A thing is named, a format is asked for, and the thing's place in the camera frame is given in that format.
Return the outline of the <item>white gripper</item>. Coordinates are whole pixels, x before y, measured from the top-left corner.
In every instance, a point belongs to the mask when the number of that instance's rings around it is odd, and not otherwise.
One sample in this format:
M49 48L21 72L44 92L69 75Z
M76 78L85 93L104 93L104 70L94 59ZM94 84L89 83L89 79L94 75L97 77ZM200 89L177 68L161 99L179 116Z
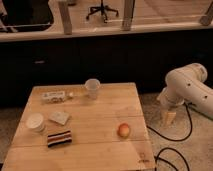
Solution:
M165 126L169 126L175 119L176 112L167 109L181 106L184 103L184 99L171 88L165 87L158 95L157 100L160 102L161 106L165 108L161 111L162 122Z

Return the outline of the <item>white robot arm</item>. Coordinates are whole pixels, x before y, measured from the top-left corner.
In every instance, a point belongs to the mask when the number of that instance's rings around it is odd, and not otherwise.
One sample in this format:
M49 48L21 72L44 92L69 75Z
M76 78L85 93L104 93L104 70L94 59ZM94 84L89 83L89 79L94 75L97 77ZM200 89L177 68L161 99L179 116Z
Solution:
M213 88L204 84L207 76L207 69L200 63L185 65L166 74L166 86L157 97L165 125L172 123L176 108L184 103L213 121Z

